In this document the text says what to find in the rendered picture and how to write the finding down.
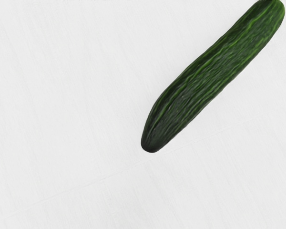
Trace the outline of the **green cucumber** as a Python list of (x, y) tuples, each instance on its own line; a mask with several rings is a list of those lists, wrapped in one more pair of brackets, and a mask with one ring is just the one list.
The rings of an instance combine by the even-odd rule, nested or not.
[(194, 60), (152, 106), (141, 147), (167, 145), (262, 51), (285, 16), (281, 0), (258, 0), (211, 47)]

